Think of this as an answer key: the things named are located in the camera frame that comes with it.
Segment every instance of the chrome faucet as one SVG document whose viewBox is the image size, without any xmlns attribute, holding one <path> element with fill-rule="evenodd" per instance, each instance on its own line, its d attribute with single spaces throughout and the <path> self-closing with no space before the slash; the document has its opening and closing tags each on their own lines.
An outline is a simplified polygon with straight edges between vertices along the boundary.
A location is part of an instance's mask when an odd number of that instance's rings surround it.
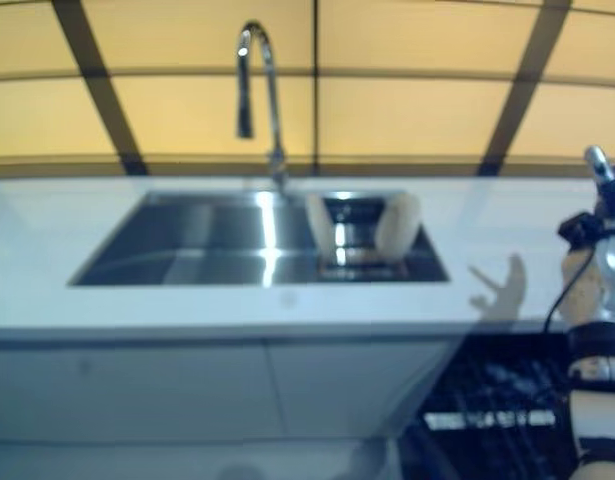
<svg viewBox="0 0 615 480">
<path fill-rule="evenodd" d="M 238 136 L 252 138 L 253 127 L 251 120 L 251 101 L 249 99 L 249 50 L 252 37 L 258 37 L 263 54 L 267 86 L 269 88 L 269 113 L 271 115 L 272 150 L 269 152 L 269 167 L 271 177 L 276 188 L 281 193 L 285 189 L 287 168 L 285 164 L 285 152 L 283 151 L 280 135 L 280 118 L 278 114 L 278 96 L 276 93 L 276 69 L 274 58 L 271 53 L 269 36 L 260 23 L 255 20 L 245 24 L 240 32 L 238 47 L 236 50 L 236 68 L 238 71 Z"/>
</svg>

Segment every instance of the white countertop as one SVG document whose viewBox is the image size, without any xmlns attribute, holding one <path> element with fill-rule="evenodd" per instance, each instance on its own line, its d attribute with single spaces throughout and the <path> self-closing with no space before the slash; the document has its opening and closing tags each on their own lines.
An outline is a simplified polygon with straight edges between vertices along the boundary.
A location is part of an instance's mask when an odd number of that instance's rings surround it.
<svg viewBox="0 0 615 480">
<path fill-rule="evenodd" d="M 422 204 L 423 224 L 447 283 L 198 287 L 73 287 L 68 282 L 152 190 L 265 189 L 267 179 L 101 178 L 0 180 L 0 339 L 431 333 L 481 321 L 472 297 L 494 293 L 475 266 L 504 283 L 520 256 L 526 294 L 519 320 L 493 328 L 538 328 L 561 289 L 567 246 L 560 221 L 592 208 L 589 180 L 292 179 L 292 190 L 405 189 Z"/>
</svg>

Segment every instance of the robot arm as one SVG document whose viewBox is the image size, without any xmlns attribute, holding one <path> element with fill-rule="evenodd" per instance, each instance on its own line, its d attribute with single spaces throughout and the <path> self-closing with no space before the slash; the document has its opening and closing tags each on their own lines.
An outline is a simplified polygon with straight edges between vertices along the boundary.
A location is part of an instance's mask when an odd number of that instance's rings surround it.
<svg viewBox="0 0 615 480">
<path fill-rule="evenodd" d="M 595 213 L 563 223 L 572 249 L 563 261 L 565 282 L 588 266 L 563 300 L 573 363 L 569 408 L 580 455 L 572 480 L 615 479 L 615 168 L 599 147 L 585 160 L 599 194 Z"/>
</svg>

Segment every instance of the sink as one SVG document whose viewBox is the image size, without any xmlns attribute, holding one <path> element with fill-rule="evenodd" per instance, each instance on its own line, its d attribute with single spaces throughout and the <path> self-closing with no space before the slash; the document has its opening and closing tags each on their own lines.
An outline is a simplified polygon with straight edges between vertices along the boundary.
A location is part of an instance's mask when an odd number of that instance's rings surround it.
<svg viewBox="0 0 615 480">
<path fill-rule="evenodd" d="M 323 194 L 332 215 L 349 193 Z M 377 208 L 376 194 L 362 210 Z M 403 262 L 332 267 L 319 260 L 305 197 L 275 192 L 148 193 L 76 274 L 73 285 L 262 285 L 447 281 L 424 228 Z"/>
</svg>

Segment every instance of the floor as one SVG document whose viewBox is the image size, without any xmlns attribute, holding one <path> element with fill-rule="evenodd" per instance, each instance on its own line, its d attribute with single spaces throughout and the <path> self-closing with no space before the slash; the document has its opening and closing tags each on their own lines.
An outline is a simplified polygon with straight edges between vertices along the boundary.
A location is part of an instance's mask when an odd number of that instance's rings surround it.
<svg viewBox="0 0 615 480">
<path fill-rule="evenodd" d="M 0 480 L 402 480 L 393 441 L 2 446 Z"/>
</svg>

